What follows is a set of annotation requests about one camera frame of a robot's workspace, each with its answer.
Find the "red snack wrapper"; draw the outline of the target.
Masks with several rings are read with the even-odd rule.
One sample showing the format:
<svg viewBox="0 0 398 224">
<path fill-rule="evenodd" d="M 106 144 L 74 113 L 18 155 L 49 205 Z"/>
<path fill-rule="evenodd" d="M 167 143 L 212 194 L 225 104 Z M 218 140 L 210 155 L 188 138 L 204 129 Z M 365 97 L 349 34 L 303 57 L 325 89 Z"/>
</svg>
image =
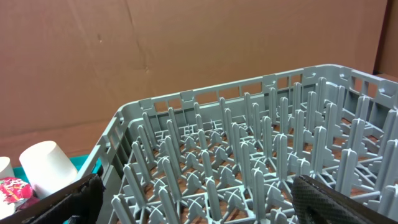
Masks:
<svg viewBox="0 0 398 224">
<path fill-rule="evenodd" d="M 1 203 L 15 208 L 28 201 L 34 194 L 32 187 L 22 179 L 5 177 L 1 179 Z"/>
</svg>

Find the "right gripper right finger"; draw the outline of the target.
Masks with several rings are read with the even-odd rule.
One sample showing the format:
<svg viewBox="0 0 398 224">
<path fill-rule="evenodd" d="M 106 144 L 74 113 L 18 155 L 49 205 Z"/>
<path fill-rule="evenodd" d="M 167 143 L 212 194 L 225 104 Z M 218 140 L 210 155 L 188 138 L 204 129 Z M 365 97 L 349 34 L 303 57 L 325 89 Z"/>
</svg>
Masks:
<svg viewBox="0 0 398 224">
<path fill-rule="evenodd" d="M 397 224 L 397 221 L 361 205 L 307 175 L 300 175 L 294 179 L 291 193 L 295 215 L 300 224 Z"/>
</svg>

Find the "white bowl with rice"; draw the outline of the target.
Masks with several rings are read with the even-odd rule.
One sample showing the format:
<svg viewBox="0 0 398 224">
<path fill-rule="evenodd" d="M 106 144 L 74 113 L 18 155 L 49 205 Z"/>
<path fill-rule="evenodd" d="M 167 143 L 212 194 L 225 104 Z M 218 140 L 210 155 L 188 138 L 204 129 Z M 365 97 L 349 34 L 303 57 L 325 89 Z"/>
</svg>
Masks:
<svg viewBox="0 0 398 224">
<path fill-rule="evenodd" d="M 15 177 L 9 157 L 0 157 L 0 179 L 6 177 Z"/>
</svg>

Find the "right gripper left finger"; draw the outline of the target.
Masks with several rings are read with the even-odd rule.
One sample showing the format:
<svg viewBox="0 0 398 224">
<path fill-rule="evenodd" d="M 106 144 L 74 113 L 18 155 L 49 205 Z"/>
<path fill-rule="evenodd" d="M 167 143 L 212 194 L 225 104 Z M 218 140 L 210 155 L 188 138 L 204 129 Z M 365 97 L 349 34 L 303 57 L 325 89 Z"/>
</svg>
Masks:
<svg viewBox="0 0 398 224">
<path fill-rule="evenodd" d="M 69 186 L 1 220 L 3 224 L 95 224 L 103 205 L 101 177 L 90 174 Z"/>
</svg>

